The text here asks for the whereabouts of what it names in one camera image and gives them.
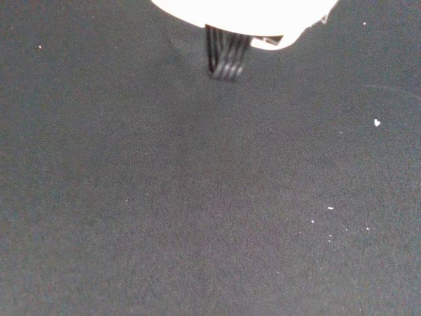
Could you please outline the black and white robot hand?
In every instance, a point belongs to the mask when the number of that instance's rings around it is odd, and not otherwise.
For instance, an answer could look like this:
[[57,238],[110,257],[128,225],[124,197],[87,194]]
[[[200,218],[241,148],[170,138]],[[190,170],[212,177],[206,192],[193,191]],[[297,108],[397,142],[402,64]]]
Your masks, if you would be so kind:
[[154,0],[165,13],[205,29],[209,76],[234,81],[249,48],[266,51],[293,45],[302,33],[325,24],[336,0]]

